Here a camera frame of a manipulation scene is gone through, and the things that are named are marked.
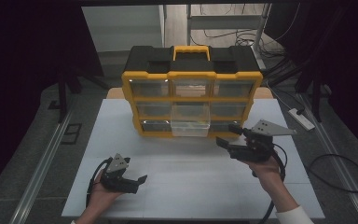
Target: white table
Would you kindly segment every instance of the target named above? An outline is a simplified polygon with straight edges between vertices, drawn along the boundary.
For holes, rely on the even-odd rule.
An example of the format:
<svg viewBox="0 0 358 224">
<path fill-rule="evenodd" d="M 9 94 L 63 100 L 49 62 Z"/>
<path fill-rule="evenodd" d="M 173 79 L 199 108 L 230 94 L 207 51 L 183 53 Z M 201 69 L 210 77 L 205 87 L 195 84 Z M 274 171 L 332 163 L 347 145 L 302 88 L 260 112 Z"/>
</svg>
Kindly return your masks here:
<svg viewBox="0 0 358 224">
<path fill-rule="evenodd" d="M 245 127 L 265 119 L 287 127 L 275 99 L 258 99 Z M 243 137 L 237 139 L 243 143 Z M 324 218 L 291 136 L 274 143 L 288 154 L 285 184 L 312 218 Z M 123 175 L 148 175 L 136 194 L 120 196 L 103 217 L 114 219 L 239 220 L 260 219 L 270 197 L 247 165 L 232 160 L 214 138 L 140 136 L 125 100 L 103 100 L 74 185 L 62 211 L 78 217 L 85 208 L 88 183 L 98 164 L 120 153 L 130 157 Z"/>
</svg>

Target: black cable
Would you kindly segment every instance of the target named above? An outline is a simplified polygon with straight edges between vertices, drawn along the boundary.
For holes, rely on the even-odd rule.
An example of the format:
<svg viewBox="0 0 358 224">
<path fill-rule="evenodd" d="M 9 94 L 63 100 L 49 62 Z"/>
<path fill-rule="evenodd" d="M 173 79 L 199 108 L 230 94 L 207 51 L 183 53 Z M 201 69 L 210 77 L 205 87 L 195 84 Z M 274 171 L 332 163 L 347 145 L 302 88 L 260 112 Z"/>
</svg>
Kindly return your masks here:
<svg viewBox="0 0 358 224">
<path fill-rule="evenodd" d="M 276 58 L 276 57 L 284 57 L 285 53 L 282 51 L 267 51 L 266 49 L 261 49 L 260 54 L 266 58 Z"/>
<path fill-rule="evenodd" d="M 329 186 L 329 187 L 331 187 L 331 188 L 333 188 L 333 189 L 339 189 L 339 190 L 342 190 L 342 191 L 345 191 L 345 192 L 349 192 L 349 193 L 358 193 L 358 189 L 355 189 L 355 190 L 352 190 L 352 189 L 344 189 L 344 188 L 342 188 L 342 187 L 333 185 L 333 184 L 331 184 L 330 182 L 328 182 L 327 180 L 325 180 L 324 178 L 322 178 L 321 176 L 317 175 L 315 172 L 313 172 L 313 171 L 311 170 L 313 164 L 314 164 L 316 161 L 318 161 L 319 159 L 324 158 L 324 157 L 338 157 L 338 158 L 341 158 L 341 159 L 343 159 L 343 160 L 346 160 L 346 161 L 351 162 L 353 165 L 355 165 L 355 166 L 358 168 L 358 164 L 357 164 L 355 161 L 353 161 L 353 160 L 351 160 L 351 159 L 349 159 L 349 158 L 347 158 L 347 157 L 344 157 L 344 156 L 341 156 L 341 155 L 338 155 L 338 154 L 324 154 L 324 155 L 322 155 L 322 156 L 319 156 L 319 157 L 315 158 L 315 159 L 310 163 L 310 166 L 309 166 L 309 167 L 305 166 L 305 168 L 306 168 L 306 170 L 307 170 L 307 174 L 309 174 L 309 173 L 313 174 L 315 177 L 317 177 L 319 180 L 321 180 L 321 181 L 324 182 L 327 186 Z"/>
<path fill-rule="evenodd" d="M 203 6 L 202 6 L 202 4 L 200 4 L 200 15 L 205 15 L 205 14 L 203 13 Z"/>
<path fill-rule="evenodd" d="M 225 15 L 227 15 L 227 14 L 228 14 L 228 12 L 230 12 L 230 11 L 231 11 L 231 9 L 232 9 L 232 4 L 229 6 L 229 11 L 227 11 L 227 12 L 225 13 Z"/>
<path fill-rule="evenodd" d="M 242 43 L 244 43 L 244 42 L 246 42 L 246 46 L 252 46 L 253 43 L 251 45 L 249 45 L 249 41 L 254 42 L 254 40 L 248 39 L 248 38 L 242 38 L 241 36 L 243 36 L 243 35 L 255 35 L 255 34 L 246 33 L 246 34 L 238 35 L 238 33 L 236 33 L 235 46 L 242 46 Z"/>
<path fill-rule="evenodd" d="M 236 32 L 236 37 L 239 38 L 239 39 L 241 39 L 241 36 L 242 36 L 242 35 L 255 35 L 255 34 L 251 34 L 251 33 L 246 33 L 246 34 L 240 34 L 240 35 L 238 35 L 238 33 L 240 33 L 240 32 L 243 32 L 243 31 Z"/>
<path fill-rule="evenodd" d="M 261 38 L 261 43 L 262 45 L 260 46 L 260 53 L 264 54 L 265 57 L 268 58 L 273 58 L 273 57 L 278 57 L 278 56 L 286 56 L 287 52 L 283 49 L 283 51 L 280 51 L 279 53 L 272 53 L 271 51 L 267 51 L 266 47 L 265 47 L 265 43 L 264 40 Z"/>
<path fill-rule="evenodd" d="M 291 22 L 291 24 L 289 25 L 289 28 L 287 28 L 287 30 L 286 30 L 281 36 L 275 38 L 274 41 L 277 41 L 277 40 L 281 39 L 282 37 L 284 37 L 284 36 L 287 34 L 287 32 L 289 32 L 289 30 L 293 27 L 293 24 L 295 23 L 296 18 L 297 18 L 298 11 L 299 11 L 299 9 L 300 9 L 300 5 L 301 5 L 301 3 L 298 3 L 297 10 L 296 10 L 296 14 L 295 14 L 295 16 L 293 17 L 292 22 Z"/>
<path fill-rule="evenodd" d="M 277 64 L 275 64 L 273 67 L 263 71 L 263 76 L 267 77 L 277 69 L 279 69 L 281 66 L 284 66 L 285 64 L 289 63 L 290 59 L 287 56 L 284 56 L 282 60 L 280 60 Z"/>
<path fill-rule="evenodd" d="M 276 79 L 276 78 L 279 78 L 281 76 L 284 76 L 284 74 L 286 74 L 288 71 L 292 71 L 294 68 L 292 66 L 291 63 L 286 63 L 286 64 L 283 64 L 282 66 L 280 66 L 279 69 L 276 69 L 274 72 L 268 74 L 268 79 Z"/>
<path fill-rule="evenodd" d="M 101 167 L 104 164 L 107 164 L 108 162 L 110 162 L 113 158 L 109 158 L 107 160 L 104 160 L 103 162 L 101 162 L 101 164 L 98 165 L 97 169 L 94 172 L 94 175 L 92 175 L 92 178 L 89 180 L 89 187 L 87 188 L 87 194 L 86 194 L 86 207 L 89 205 L 89 201 L 90 201 L 90 196 L 92 193 L 92 187 L 94 186 L 94 179 L 95 176 L 98 174 L 98 171 L 100 171 Z"/>
<path fill-rule="evenodd" d="M 271 86 L 274 87 L 274 86 L 278 85 L 279 83 L 285 81 L 286 79 L 297 75 L 298 73 L 302 72 L 305 68 L 309 67 L 309 64 L 310 64 L 310 60 L 306 60 L 305 62 L 296 66 L 292 70 L 281 74 L 279 77 L 277 77 L 271 81 L 271 83 L 270 83 Z"/>
<path fill-rule="evenodd" d="M 283 154 L 284 154 L 284 168 L 286 168 L 286 165 L 287 165 L 287 153 L 286 153 L 286 151 L 282 147 L 280 147 L 280 146 L 278 146 L 276 144 L 274 144 L 274 146 L 280 148 L 281 151 L 283 152 Z"/>
<path fill-rule="evenodd" d="M 261 10 L 262 12 L 264 11 L 264 9 L 266 9 L 266 4 L 263 5 L 263 10 Z"/>
<path fill-rule="evenodd" d="M 193 36 L 192 36 L 192 35 L 190 35 L 190 39 L 191 39 L 191 41 L 193 41 L 193 43 L 194 43 L 195 45 L 198 45 L 198 46 L 205 46 L 205 45 L 201 45 L 201 44 L 196 43 L 196 41 L 194 41 L 194 39 L 193 39 Z"/>
<path fill-rule="evenodd" d="M 285 70 L 287 70 L 288 68 L 292 67 L 291 61 L 290 60 L 285 60 L 284 62 L 277 64 L 278 66 L 276 66 L 273 70 L 267 71 L 267 72 L 263 72 L 263 76 L 264 77 L 276 77 L 277 75 L 281 75 L 282 72 L 284 72 Z"/>
<path fill-rule="evenodd" d="M 287 163 L 287 154 L 286 152 L 283 150 L 283 148 L 281 148 L 280 146 L 274 144 L 274 146 L 277 146 L 279 147 L 283 152 L 284 152 L 284 155 L 286 156 L 286 163 Z M 272 158 L 275 159 L 275 161 L 278 163 L 279 165 L 279 168 L 280 168 L 280 174 L 281 174 L 281 180 L 282 182 L 284 181 L 285 177 L 286 177 L 286 170 L 285 170 L 285 167 L 286 165 L 283 165 L 283 162 L 281 160 L 281 158 L 278 156 L 278 154 L 275 152 L 274 149 L 272 149 L 272 152 L 271 152 L 271 156 Z M 272 209 L 274 208 L 275 204 L 273 201 L 271 201 L 271 203 L 269 204 L 269 207 L 268 207 L 268 210 L 267 210 L 267 213 L 263 216 L 263 218 L 258 222 L 258 224 L 263 224 L 267 221 L 267 219 L 269 219 L 269 216 L 271 215 L 272 213 Z"/>
<path fill-rule="evenodd" d="M 243 11 L 245 10 L 245 6 L 246 6 L 246 4 L 243 4 L 243 7 L 242 7 L 242 12 L 241 12 L 241 15 L 243 15 Z M 235 41 L 235 46 L 238 46 L 238 44 L 237 44 L 237 40 L 238 40 L 238 29 L 237 29 L 237 31 L 235 32 L 235 36 L 236 36 L 236 41 Z"/>
<path fill-rule="evenodd" d="M 300 111 L 299 114 L 301 114 L 302 112 L 304 112 L 305 106 L 304 106 L 303 104 L 301 104 L 301 102 L 299 102 L 299 101 L 296 99 L 295 96 L 293 96 L 293 95 L 290 94 L 289 92 L 283 91 L 283 90 L 281 90 L 281 89 L 279 89 L 279 88 L 277 88 L 277 87 L 273 87 L 273 88 L 275 88 L 275 89 L 277 89 L 278 91 L 283 92 L 283 93 L 287 94 L 288 96 L 292 97 L 299 105 L 301 105 L 302 108 L 298 110 L 298 111 Z"/>
<path fill-rule="evenodd" d="M 226 35 L 234 35 L 238 32 L 248 32 L 248 31 L 253 31 L 254 29 L 244 29 L 244 30 L 240 30 L 240 31 L 235 31 L 235 32 L 231 32 L 231 33 L 227 33 L 227 34 L 223 34 L 223 35 L 207 35 L 205 33 L 205 30 L 204 30 L 204 34 L 206 37 L 209 37 L 209 38 L 217 38 L 217 37 L 222 37 L 222 36 L 226 36 Z"/>
<path fill-rule="evenodd" d="M 270 85 L 269 85 L 269 80 L 268 80 L 268 79 L 267 79 L 266 85 L 267 85 L 267 88 L 269 88 L 269 89 L 271 90 L 272 94 L 274 94 L 274 95 L 278 98 L 278 100 L 282 102 L 282 104 L 284 104 L 289 110 L 292 109 L 292 107 L 290 107 L 287 103 L 285 103 L 285 102 L 281 99 L 281 97 L 279 97 L 279 95 L 270 87 Z"/>
</svg>

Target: metal stand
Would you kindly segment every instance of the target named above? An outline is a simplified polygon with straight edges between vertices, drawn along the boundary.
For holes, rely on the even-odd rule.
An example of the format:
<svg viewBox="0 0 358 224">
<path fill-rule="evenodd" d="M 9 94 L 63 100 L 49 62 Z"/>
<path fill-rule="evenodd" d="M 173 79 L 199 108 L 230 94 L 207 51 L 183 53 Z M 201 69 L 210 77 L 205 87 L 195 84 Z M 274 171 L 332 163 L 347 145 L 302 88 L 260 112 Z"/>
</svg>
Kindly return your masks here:
<svg viewBox="0 0 358 224">
<path fill-rule="evenodd" d="M 62 122 L 63 118 L 66 116 L 67 113 L 66 85 L 68 85 L 68 88 L 71 93 L 81 93 L 82 86 L 79 80 L 77 79 L 77 74 L 97 84 L 98 86 L 102 87 L 105 90 L 110 90 L 112 88 L 106 83 L 97 79 L 96 77 L 90 76 L 78 68 L 75 67 L 71 67 L 70 69 L 60 68 L 57 71 L 60 103 L 54 106 L 56 109 L 60 109 L 60 118 L 58 121 L 59 123 Z"/>
<path fill-rule="evenodd" d="M 187 44 L 190 45 L 192 30 L 236 30 L 253 29 L 257 30 L 255 42 L 252 45 L 255 58 L 260 70 L 265 70 L 263 60 L 258 47 L 261 35 L 266 25 L 269 14 L 270 3 L 265 4 L 261 15 L 219 15 L 219 16 L 192 16 L 191 5 L 187 5 Z"/>
</svg>

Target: wrist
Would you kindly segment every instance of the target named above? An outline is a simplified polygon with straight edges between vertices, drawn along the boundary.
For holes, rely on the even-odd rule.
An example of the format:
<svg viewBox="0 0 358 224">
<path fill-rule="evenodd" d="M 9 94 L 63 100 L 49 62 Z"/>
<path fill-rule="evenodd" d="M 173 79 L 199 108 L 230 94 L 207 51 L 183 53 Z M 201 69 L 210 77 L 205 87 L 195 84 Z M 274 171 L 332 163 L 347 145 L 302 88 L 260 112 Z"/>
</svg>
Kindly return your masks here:
<svg viewBox="0 0 358 224">
<path fill-rule="evenodd" d="M 274 183 L 273 185 L 273 188 L 266 190 L 266 192 L 274 202 L 277 212 L 287 212 L 298 207 L 296 200 L 282 181 Z"/>
<path fill-rule="evenodd" d="M 260 184 L 269 195 L 280 193 L 286 188 L 278 175 L 263 176 L 260 178 Z"/>
<path fill-rule="evenodd" d="M 94 223 L 95 220 L 101 215 L 101 211 L 92 206 L 88 206 L 82 213 L 82 215 L 76 220 L 76 224 L 90 224 Z"/>
</svg>

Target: gray floor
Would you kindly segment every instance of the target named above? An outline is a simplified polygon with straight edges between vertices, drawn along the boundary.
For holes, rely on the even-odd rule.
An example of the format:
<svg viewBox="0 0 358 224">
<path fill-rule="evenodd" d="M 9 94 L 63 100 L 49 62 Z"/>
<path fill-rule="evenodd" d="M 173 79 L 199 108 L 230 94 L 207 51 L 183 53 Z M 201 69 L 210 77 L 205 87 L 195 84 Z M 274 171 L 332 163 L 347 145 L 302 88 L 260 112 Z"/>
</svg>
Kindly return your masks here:
<svg viewBox="0 0 358 224">
<path fill-rule="evenodd" d="M 228 8 L 229 6 L 225 6 L 225 8 L 220 9 L 226 12 Z M 175 17 L 169 18 L 169 20 L 180 18 L 179 14 L 175 13 L 179 13 L 183 10 L 183 7 L 169 9 L 172 10 L 172 14 L 175 15 Z M 249 13 L 254 12 L 253 6 L 248 6 L 247 9 L 249 9 Z M 255 10 L 260 10 L 260 6 L 255 6 Z M 181 33 L 182 31 L 179 31 L 180 35 L 173 35 L 173 30 L 177 31 L 177 27 L 180 26 L 183 26 L 183 24 L 174 24 L 174 22 L 171 23 L 171 26 L 167 24 L 167 46 L 185 44 L 185 42 L 181 42 L 186 41 L 186 38 L 183 37 L 184 33 Z M 181 38 L 181 40 L 174 39 L 173 37 L 170 38 L 170 36 Z M 194 34 L 193 37 L 195 39 L 197 38 L 202 44 L 211 46 L 216 45 L 217 47 L 232 45 L 235 41 L 234 39 L 209 39 L 206 38 L 203 33 Z M 105 72 L 105 77 L 102 77 L 102 80 L 109 83 L 111 86 L 120 86 L 120 75 L 123 62 L 125 62 L 126 52 L 105 52 L 101 53 L 100 56 L 103 70 Z M 266 59 L 268 67 L 276 62 L 277 59 Z M 71 218 L 61 217 L 61 212 L 89 141 L 102 99 L 104 99 L 107 94 L 107 90 L 103 90 L 86 79 L 80 78 L 80 81 L 83 86 L 83 91 L 80 94 L 72 94 L 68 92 L 68 99 L 70 102 L 73 102 L 74 106 L 69 123 L 82 124 L 80 135 L 74 145 L 59 145 L 51 165 L 48 168 L 43 184 L 37 192 L 36 199 L 29 211 L 29 216 L 26 218 L 25 223 L 65 224 L 71 222 Z M 293 89 L 295 82 L 296 78 L 289 79 L 279 85 L 279 88 L 280 90 L 295 95 Z M 274 90 L 289 107 L 300 108 L 300 105 L 292 97 L 279 90 Z M 45 152 L 51 136 L 56 131 L 59 111 L 49 110 L 48 106 L 51 101 L 57 100 L 57 86 L 54 85 L 44 90 L 41 96 L 41 105 L 35 116 L 34 122 L 29 128 L 28 133 L 22 139 L 21 144 L 7 165 L 5 171 L 0 176 L 0 223 L 9 223 L 21 197 L 23 196 L 24 190 L 29 184 L 35 167 Z M 293 136 L 293 138 L 304 165 L 310 164 L 314 158 L 326 153 L 326 149 L 317 132 L 306 132 L 302 129 L 302 127 L 288 115 L 286 112 L 288 110 L 286 105 L 281 102 L 280 104 L 289 128 L 298 131 L 298 134 Z M 323 98 L 321 101 L 321 116 L 323 121 L 322 125 L 328 133 L 329 138 L 335 144 L 339 154 L 347 156 L 358 163 L 358 140 L 335 114 L 333 108 L 328 104 L 327 97 Z M 72 136 L 68 135 L 65 136 L 62 141 L 71 141 L 71 138 Z M 351 172 L 351 176 L 358 182 L 358 172 L 350 164 L 347 165 Z M 337 185 L 341 185 L 341 180 L 337 175 L 335 166 L 331 162 L 318 162 L 314 169 L 318 174 L 321 174 Z M 326 216 L 326 219 L 314 220 L 315 223 L 358 223 L 358 211 L 354 206 L 349 193 L 331 189 L 320 180 L 316 179 L 313 175 L 310 175 L 310 181 Z M 110 223 L 127 222 L 129 221 L 113 220 Z M 101 219 L 97 223 L 109 222 Z M 131 223 L 152 222 L 131 221 Z M 268 223 L 278 223 L 278 221 L 269 220 Z"/>
</svg>

